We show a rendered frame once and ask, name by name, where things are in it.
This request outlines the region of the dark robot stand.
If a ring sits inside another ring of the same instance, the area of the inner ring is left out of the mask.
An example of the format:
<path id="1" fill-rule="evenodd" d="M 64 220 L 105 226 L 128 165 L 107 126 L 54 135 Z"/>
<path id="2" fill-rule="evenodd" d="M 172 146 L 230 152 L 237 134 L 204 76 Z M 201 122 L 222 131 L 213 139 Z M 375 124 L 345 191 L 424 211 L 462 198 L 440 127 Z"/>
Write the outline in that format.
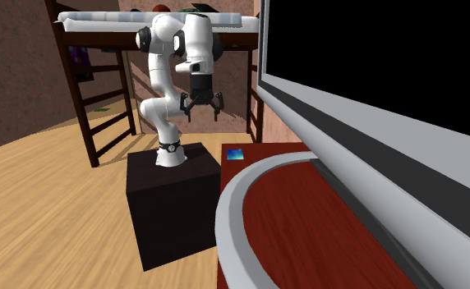
<path id="1" fill-rule="evenodd" d="M 201 143 L 184 150 L 176 167 L 157 166 L 154 150 L 127 157 L 127 203 L 145 271 L 216 246 L 220 166 Z"/>

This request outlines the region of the red wooden table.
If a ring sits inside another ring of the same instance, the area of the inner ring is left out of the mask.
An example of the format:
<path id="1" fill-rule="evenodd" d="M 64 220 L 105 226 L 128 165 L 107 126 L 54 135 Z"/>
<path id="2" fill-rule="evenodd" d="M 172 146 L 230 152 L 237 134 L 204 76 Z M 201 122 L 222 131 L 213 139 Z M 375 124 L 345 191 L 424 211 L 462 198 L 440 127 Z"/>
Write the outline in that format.
<path id="1" fill-rule="evenodd" d="M 279 289 L 417 289 L 311 162 L 261 176 L 242 211 Z"/>

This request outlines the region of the grey flat screen television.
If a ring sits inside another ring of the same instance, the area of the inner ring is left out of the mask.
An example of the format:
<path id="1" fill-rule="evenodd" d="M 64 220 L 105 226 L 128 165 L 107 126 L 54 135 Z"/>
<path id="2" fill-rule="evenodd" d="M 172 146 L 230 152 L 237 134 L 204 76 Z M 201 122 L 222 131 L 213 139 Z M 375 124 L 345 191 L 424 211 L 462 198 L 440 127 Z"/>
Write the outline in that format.
<path id="1" fill-rule="evenodd" d="M 265 173 L 313 158 L 444 289 L 470 289 L 470 136 L 269 74 L 272 19 L 260 0 L 257 91 L 306 151 L 264 158 L 225 186 L 215 238 L 228 289 L 278 289 L 248 242 L 243 201 Z"/>

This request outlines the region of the purple wall picture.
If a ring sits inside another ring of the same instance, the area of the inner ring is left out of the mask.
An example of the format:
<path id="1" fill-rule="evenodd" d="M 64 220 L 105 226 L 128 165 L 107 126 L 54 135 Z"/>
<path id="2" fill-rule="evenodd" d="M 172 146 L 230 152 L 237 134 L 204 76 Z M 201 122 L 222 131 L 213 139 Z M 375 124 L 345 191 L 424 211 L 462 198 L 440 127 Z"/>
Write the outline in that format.
<path id="1" fill-rule="evenodd" d="M 69 46 L 68 50 L 69 50 L 71 61 L 74 67 L 90 67 L 91 66 L 90 56 L 89 56 L 87 48 Z M 87 81 L 93 81 L 94 75 L 92 72 L 83 72 L 83 73 L 77 73 L 76 78 L 78 82 L 87 82 Z"/>

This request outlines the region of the dark wooden loft bed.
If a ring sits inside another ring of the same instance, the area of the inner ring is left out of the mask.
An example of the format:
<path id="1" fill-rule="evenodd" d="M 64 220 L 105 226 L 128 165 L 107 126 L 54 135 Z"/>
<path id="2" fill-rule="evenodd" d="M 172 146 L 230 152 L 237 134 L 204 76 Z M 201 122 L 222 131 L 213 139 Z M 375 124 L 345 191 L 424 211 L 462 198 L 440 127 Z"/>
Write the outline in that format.
<path id="1" fill-rule="evenodd" d="M 72 7 L 57 2 L 57 0 L 45 0 L 45 2 L 62 59 L 62 65 L 67 76 L 71 97 L 75 105 L 76 115 L 81 126 L 90 164 L 92 167 L 98 167 L 100 156 L 126 136 L 136 133 L 130 100 L 132 85 L 129 81 L 131 77 L 127 75 L 129 67 L 122 53 L 124 51 L 137 50 L 136 32 L 146 26 L 150 27 L 156 17 L 171 16 L 177 21 L 184 21 L 187 14 L 183 11 L 77 11 Z M 74 67 L 68 50 L 69 46 L 113 51 L 117 57 L 117 64 Z M 76 74 L 83 72 L 92 72 L 94 74 L 105 71 L 118 71 L 121 76 L 122 88 L 83 98 Z M 124 98 L 126 111 L 98 126 L 91 127 L 85 113 L 85 108 L 88 105 L 117 96 Z M 94 145 L 93 135 L 125 117 L 129 121 L 130 128 L 103 148 L 97 149 Z"/>

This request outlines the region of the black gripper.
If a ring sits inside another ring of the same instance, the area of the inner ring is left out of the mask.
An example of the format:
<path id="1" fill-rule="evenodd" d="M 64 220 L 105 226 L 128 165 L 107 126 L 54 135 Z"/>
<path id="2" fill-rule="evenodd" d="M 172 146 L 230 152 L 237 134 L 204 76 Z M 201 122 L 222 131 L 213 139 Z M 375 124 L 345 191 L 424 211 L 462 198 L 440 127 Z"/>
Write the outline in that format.
<path id="1" fill-rule="evenodd" d="M 181 93 L 180 109 L 187 115 L 191 122 L 191 110 L 196 105 L 210 105 L 214 109 L 214 120 L 218 121 L 218 115 L 224 108 L 223 94 L 213 93 L 212 75 L 190 75 L 191 95 Z"/>

